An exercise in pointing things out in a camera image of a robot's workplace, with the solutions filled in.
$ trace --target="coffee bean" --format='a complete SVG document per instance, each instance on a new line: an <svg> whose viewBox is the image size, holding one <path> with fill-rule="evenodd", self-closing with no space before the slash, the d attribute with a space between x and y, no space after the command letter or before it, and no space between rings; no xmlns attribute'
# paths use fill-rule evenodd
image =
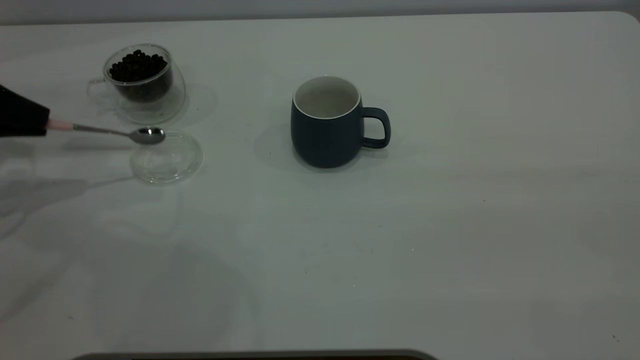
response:
<svg viewBox="0 0 640 360"><path fill-rule="evenodd" d="M115 81L133 83L158 75L168 66L164 58L158 54L147 55L142 50L127 54L122 61L114 63L109 69L109 76ZM116 85L123 97L134 102L152 102L164 96L173 84L171 69L167 69L158 78L138 85Z"/></svg>

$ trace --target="mug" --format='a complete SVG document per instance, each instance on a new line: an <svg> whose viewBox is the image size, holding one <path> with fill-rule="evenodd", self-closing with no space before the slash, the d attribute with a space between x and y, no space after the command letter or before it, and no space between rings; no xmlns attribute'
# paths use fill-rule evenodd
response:
<svg viewBox="0 0 640 360"><path fill-rule="evenodd" d="M109 69L136 50L149 56L162 56L167 64L151 78L128 83L112 79ZM106 97L92 91L94 85L102 83L107 86ZM86 93L99 105L114 109L131 122L152 125L169 120L178 113L184 102L186 89L180 69L169 50L160 45L139 44L125 47L111 55L102 67L102 76L89 81Z"/></svg>
<svg viewBox="0 0 640 360"><path fill-rule="evenodd" d="M384 139L364 137L366 117L382 122ZM310 165L339 167L353 159L361 147L382 149L390 138L387 113L364 108L358 88L345 79L320 76L300 85L293 94L291 140L296 152Z"/></svg>

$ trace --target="white wall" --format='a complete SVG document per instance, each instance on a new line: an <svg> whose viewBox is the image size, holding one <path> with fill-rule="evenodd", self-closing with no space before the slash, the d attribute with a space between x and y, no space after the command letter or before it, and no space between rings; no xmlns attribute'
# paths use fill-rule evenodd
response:
<svg viewBox="0 0 640 360"><path fill-rule="evenodd" d="M639 8L640 0L0 0L0 24Z"/></svg>

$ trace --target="mug rim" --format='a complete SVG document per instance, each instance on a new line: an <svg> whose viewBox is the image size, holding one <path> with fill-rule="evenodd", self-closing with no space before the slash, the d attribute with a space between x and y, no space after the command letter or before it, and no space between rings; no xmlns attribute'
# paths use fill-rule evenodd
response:
<svg viewBox="0 0 640 360"><path fill-rule="evenodd" d="M317 116L309 115L308 113L304 112L304 111L303 111L303 110L298 106L298 103L296 102L296 95L298 94L298 91L300 90L300 88L301 88L304 84L308 83L309 81L313 81L313 80L316 80L316 79L323 79L323 78L325 78L325 79L326 79L326 78L333 78L333 79L339 79L339 80L342 80L342 81L346 81L347 83L349 83L349 85L353 86L353 88L354 88L354 89L356 89L356 93L358 94L358 100L357 100L357 101L356 101L356 103L353 105L353 107L352 107L351 109L349 109L349 111L347 111L347 112L345 112L345 113L342 113L342 114L340 114L340 115L334 116L334 117L317 117ZM358 87L357 87L357 86L355 86L352 82L350 82L349 80L347 80L347 79L345 79L345 78L342 78L342 77L340 77L340 76L328 75L328 74L327 74L327 75L315 76L315 77L313 77L313 78L310 78L310 79L305 80L304 82L302 82L302 84L300 84L300 85L296 88L296 91L293 93L293 105L296 107L296 109L298 109L298 111L300 111L300 112L301 112L302 114L304 114L305 116L308 116L308 117L310 117L310 118L312 118L312 119L317 119L317 120L333 120L333 119L337 119L337 118L343 117L343 116L345 116L345 115L347 115L347 114L351 113L353 110L355 110L355 109L360 105L360 103L361 103L361 102L362 102L362 96L360 95L360 90L358 89Z"/></svg>
<svg viewBox="0 0 640 360"><path fill-rule="evenodd" d="M147 78L147 79L143 79L143 80L138 80L138 81L130 81L130 82L126 82L126 81L118 81L118 80L114 80L111 76L109 76L109 61L111 59L113 59L114 56L116 56L116 54L121 53L122 51L125 51L127 49L130 49L132 47L141 47L141 46L149 46L149 47L157 47L158 49L164 51L167 55L167 62L166 62L166 66L164 67L164 69L160 70L160 72L158 72L156 75L153 75L151 78ZM118 86L136 86L136 85L142 85L142 84L146 84L148 82L151 82L157 78L159 78L160 76L162 76L165 72L167 72L169 70L169 68L172 66L173 63L173 56L171 56L171 52L169 52L169 50L167 50L165 47L157 45L157 44L151 44L151 43L144 43L144 44L135 44L135 45L130 45L130 46L126 46L123 47L122 49L116 51L115 53L111 54L111 56L109 56L107 58L107 60L104 62L104 65L102 66L102 75L104 76L105 79L107 79L107 81L109 81L110 83L114 84L114 85L118 85Z"/></svg>

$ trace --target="coffee beans in glass cup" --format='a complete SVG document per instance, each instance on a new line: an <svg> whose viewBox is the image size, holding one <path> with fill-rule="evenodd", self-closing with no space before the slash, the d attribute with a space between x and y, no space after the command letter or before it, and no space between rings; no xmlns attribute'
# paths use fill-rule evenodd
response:
<svg viewBox="0 0 640 360"><path fill-rule="evenodd" d="M103 76L89 82L87 94L137 124L158 124L179 112L185 98L182 74L169 50L155 44L126 47L111 55ZM106 94L94 92L104 83Z"/></svg>

